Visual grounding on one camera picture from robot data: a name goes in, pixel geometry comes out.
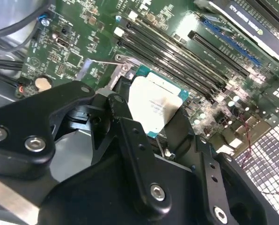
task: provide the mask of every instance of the black mounting arm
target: black mounting arm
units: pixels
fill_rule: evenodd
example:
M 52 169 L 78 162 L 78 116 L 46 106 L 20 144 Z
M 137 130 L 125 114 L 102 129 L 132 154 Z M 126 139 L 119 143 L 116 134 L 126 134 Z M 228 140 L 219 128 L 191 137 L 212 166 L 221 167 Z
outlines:
M 182 108 L 165 127 L 178 164 L 155 156 L 132 119 L 129 87 L 122 78 L 116 93 L 103 96 L 71 82 L 0 108 L 0 176 L 15 182 L 47 173 L 61 138 L 76 129 L 91 132 L 92 165 L 37 205 L 39 225 L 279 225 L 235 161 L 212 155 L 209 143 L 194 135 Z

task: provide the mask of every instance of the perforated metal panel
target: perforated metal panel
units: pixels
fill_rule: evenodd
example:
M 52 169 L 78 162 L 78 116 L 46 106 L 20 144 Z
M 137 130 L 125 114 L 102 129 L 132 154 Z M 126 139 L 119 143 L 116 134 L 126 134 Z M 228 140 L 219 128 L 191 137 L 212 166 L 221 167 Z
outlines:
M 279 124 L 251 148 L 252 154 L 244 162 L 243 169 L 279 213 Z M 247 154 L 249 150 L 236 158 L 240 166 Z

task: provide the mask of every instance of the electronic component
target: electronic component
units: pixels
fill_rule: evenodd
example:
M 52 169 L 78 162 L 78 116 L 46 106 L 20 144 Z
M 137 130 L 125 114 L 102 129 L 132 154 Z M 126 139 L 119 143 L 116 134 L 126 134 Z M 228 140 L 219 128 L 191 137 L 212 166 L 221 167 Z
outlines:
M 32 40 L 34 41 L 38 41 L 39 37 L 41 36 L 42 30 L 41 29 L 37 29 L 35 34 L 32 36 Z
M 61 39 L 59 37 L 56 39 L 56 43 L 59 46 L 64 47 L 64 48 L 69 48 L 70 47 L 70 44 L 68 42 L 64 41 L 63 39 Z
M 146 134 L 155 138 L 188 96 L 188 91 L 140 66 L 130 87 L 128 106 L 133 119 L 142 124 Z
M 262 25 L 235 1 L 226 0 L 195 0 L 201 8 L 207 8 L 215 13 L 221 13 L 253 39 L 259 47 L 279 60 L 279 40 L 270 30 Z
M 89 17 L 89 19 L 88 19 L 89 24 L 94 26 L 96 24 L 96 22 L 97 22 L 97 19 L 95 17 L 93 17 L 93 16 Z
M 44 90 L 48 90 L 52 87 L 52 80 L 46 76 L 38 77 L 35 80 L 35 86 L 38 89 L 39 92 L 42 92 Z
M 246 69 L 244 69 L 237 62 L 233 61 L 232 59 L 230 59 L 229 57 L 224 55 L 224 53 L 222 53 L 219 49 L 217 49 L 215 46 L 213 46 L 210 42 L 205 40 L 198 33 L 191 30 L 188 37 L 191 40 L 198 43 L 199 45 L 203 46 L 207 51 L 212 52 L 213 56 L 221 59 L 226 65 L 228 65 L 232 70 L 234 70 L 238 74 L 240 74 L 244 77 L 247 77 L 248 75 L 250 75 L 250 73 Z

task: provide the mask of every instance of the motherboard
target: motherboard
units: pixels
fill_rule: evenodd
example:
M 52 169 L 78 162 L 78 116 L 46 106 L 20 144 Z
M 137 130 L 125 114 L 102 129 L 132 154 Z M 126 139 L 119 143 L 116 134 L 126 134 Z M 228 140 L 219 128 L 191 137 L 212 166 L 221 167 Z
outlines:
M 72 80 L 111 90 L 145 66 L 189 93 L 196 134 L 244 138 L 242 120 L 261 122 L 259 96 L 279 81 L 279 0 L 56 0 L 47 19 L 19 98 Z

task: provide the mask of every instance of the screw hole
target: screw hole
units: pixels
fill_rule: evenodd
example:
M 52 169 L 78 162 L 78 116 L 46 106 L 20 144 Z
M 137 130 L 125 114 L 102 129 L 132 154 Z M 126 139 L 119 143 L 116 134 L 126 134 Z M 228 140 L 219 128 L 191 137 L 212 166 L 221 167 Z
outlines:
M 137 135 L 140 133 L 136 128 L 134 128 L 132 131 Z
M 212 178 L 212 180 L 214 181 L 214 182 L 218 182 L 218 179 L 216 179 L 216 177 L 214 177 L 214 176 L 211 176 L 211 178 Z
M 142 144 L 139 144 L 139 149 L 142 150 L 142 151 L 146 150 L 145 146 L 142 145 Z
M 219 214 L 219 216 L 220 216 L 221 218 L 223 218 L 223 219 L 225 218 L 225 215 L 222 214 L 221 212 L 219 212 L 218 214 Z
M 95 117 L 91 120 L 91 124 L 93 124 L 93 125 L 98 125 L 100 122 L 101 122 L 100 117 Z

